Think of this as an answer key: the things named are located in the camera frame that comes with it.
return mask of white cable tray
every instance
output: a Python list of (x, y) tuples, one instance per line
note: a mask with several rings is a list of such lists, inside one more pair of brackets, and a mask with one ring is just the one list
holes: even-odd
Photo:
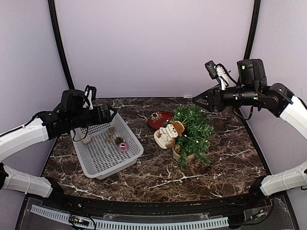
[[(68, 212), (51, 210), (46, 207), (40, 207), (36, 205), (32, 205), (31, 212), (63, 224), (69, 224)], [(84, 218), (84, 217), (82, 218), (90, 222), (87, 229), (94, 229), (93, 222), (89, 218)], [(207, 229), (218, 229), (229, 226), (227, 217), (200, 220), (194, 222), (161, 223), (161, 224), (112, 222), (95, 218), (93, 218), (93, 220), (96, 223), (97, 230), (207, 230)]]

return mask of black frame pole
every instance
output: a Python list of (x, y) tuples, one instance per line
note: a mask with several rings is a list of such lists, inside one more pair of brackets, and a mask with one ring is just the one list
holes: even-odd
[(259, 18), (259, 12), (260, 12), (260, 4), (261, 4), (261, 0), (254, 1), (254, 9), (253, 9), (252, 17), (251, 17), (250, 29), (249, 29), (249, 34), (248, 34), (248, 42), (246, 44), (244, 59), (250, 58), (250, 54), (253, 48), (256, 29), (257, 29), (257, 23), (258, 23), (258, 18)]
[(54, 0), (48, 0), (48, 5), (49, 5), (49, 12), (50, 12), (50, 18), (51, 18), (54, 38), (55, 38), (56, 43), (57, 43), (59, 58), (60, 58), (61, 63), (62, 63), (65, 78), (66, 78), (69, 89), (74, 90), (75, 87), (73, 85), (71, 73), (69, 71), (69, 67), (68, 67), (68, 63), (67, 63), (67, 59), (66, 59), (62, 39), (61, 39), (61, 33), (60, 33), (60, 30), (59, 30), (59, 22), (58, 22), (57, 11), (56, 11), (56, 6), (55, 6)]

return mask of small figurine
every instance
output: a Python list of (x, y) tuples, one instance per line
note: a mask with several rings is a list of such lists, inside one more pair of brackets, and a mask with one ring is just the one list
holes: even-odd
[(114, 131), (115, 131), (115, 127), (110, 127), (109, 128), (110, 135), (106, 137), (105, 142), (111, 142), (112, 141), (113, 135), (114, 135)]
[(154, 133), (154, 139), (162, 149), (173, 147), (178, 136), (182, 136), (184, 126), (180, 121), (171, 121), (166, 128), (161, 127)]

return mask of white wall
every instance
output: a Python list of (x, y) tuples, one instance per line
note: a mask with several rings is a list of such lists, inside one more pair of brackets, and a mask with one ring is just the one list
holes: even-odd
[[(0, 1), (0, 133), (52, 110), (67, 88), (46, 0)], [(52, 146), (34, 145), (5, 164), (40, 175)], [(24, 195), (0, 190), (0, 229), (15, 229)]]
[(213, 59), (237, 76), (253, 0), (56, 1), (76, 88), (98, 97), (195, 96)]
[[(262, 1), (252, 58), (264, 62), (268, 83), (280, 82), (307, 102), (307, 2)], [(270, 112), (255, 112), (249, 122), (272, 173), (307, 160), (307, 141)], [(307, 229), (307, 193), (288, 192), (300, 228)]]

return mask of snowman figurine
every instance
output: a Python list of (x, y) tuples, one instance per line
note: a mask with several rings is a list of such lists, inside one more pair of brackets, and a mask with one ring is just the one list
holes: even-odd
[(168, 149), (174, 146), (178, 136), (182, 136), (184, 126), (180, 121), (170, 122), (166, 128), (161, 127), (154, 133), (154, 139), (162, 149)]

